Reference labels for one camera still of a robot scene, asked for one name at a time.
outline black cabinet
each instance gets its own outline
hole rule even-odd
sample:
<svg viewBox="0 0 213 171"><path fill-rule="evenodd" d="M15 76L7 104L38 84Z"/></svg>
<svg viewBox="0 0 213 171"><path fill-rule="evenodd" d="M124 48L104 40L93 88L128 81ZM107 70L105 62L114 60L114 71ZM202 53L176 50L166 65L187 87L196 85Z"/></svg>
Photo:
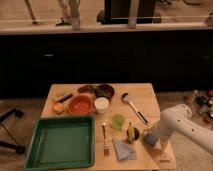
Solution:
<svg viewBox="0 0 213 171"><path fill-rule="evenodd" d="M46 96L53 83L213 87L213 30L0 36L0 97Z"/></svg>

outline dark brown bowl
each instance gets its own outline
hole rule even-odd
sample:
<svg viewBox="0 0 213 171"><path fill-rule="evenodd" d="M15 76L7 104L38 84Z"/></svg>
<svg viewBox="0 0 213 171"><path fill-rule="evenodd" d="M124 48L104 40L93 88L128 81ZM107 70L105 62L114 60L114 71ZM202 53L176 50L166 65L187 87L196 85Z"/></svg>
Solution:
<svg viewBox="0 0 213 171"><path fill-rule="evenodd" d="M109 84L101 84L101 85L97 86L95 89L95 95L97 98L106 97L109 100L111 100L114 94L115 94L115 90Z"/></svg>

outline orange object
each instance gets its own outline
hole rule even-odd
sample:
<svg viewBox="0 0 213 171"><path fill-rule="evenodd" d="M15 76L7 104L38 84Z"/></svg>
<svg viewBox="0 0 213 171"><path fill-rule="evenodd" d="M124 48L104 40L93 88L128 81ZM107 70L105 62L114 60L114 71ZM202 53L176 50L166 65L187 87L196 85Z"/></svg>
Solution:
<svg viewBox="0 0 213 171"><path fill-rule="evenodd" d="M56 103L53 104L52 110L53 110L56 114L61 114L61 113L64 111L64 106L63 106L62 103L56 102Z"/></svg>
<svg viewBox="0 0 213 171"><path fill-rule="evenodd" d="M75 96L68 104L68 112L73 115L86 115L91 109L91 99L86 95Z"/></svg>

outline fork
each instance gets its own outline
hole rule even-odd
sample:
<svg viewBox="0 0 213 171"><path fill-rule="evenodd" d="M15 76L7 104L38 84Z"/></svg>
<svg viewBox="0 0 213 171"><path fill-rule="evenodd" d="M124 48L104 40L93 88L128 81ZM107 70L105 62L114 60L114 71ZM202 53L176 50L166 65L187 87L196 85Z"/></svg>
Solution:
<svg viewBox="0 0 213 171"><path fill-rule="evenodd" d="M102 124L104 135L104 155L109 155L109 145L106 143L106 123Z"/></svg>

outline table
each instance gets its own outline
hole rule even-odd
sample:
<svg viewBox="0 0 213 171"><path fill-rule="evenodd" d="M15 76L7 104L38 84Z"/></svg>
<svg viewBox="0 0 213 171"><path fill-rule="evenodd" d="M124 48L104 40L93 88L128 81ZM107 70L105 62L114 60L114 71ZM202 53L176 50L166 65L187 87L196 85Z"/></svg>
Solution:
<svg viewBox="0 0 213 171"><path fill-rule="evenodd" d="M128 84L111 84L115 89L110 107L104 114L94 113L95 118L95 164L90 168L80 170L159 170L159 169L175 169L176 160L171 147L168 143L163 153L153 150L144 145L140 140L135 141L131 146L137 153L137 160L117 161L114 151L112 137L124 140L126 138L126 129L129 122L140 130L147 129L160 118L160 109L153 90L149 83L128 83ZM61 115L54 114L52 111L53 98L60 93L73 91L77 94L77 89L83 84L53 84L50 88L44 110L41 117L61 117L69 115L65 110ZM128 92L132 101L138 109L149 120L149 125L144 125L142 121L134 113L128 104L121 101L121 95ZM122 131L117 131L111 126L111 118L114 114L122 114L125 117L125 124ZM103 151L103 133L102 123L106 123L107 142L110 145L110 155L104 156Z"/></svg>

